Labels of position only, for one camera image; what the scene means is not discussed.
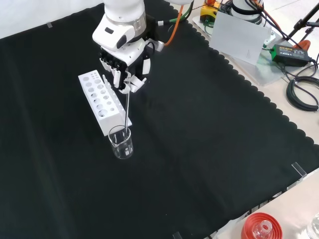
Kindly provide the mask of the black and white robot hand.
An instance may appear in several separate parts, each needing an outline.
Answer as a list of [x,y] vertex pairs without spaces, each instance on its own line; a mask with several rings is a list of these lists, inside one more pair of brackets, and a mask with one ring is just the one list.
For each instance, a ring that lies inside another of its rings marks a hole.
[[124,44],[115,52],[101,47],[100,61],[112,73],[113,86],[120,93],[135,93],[147,81],[154,52],[154,44],[140,39]]

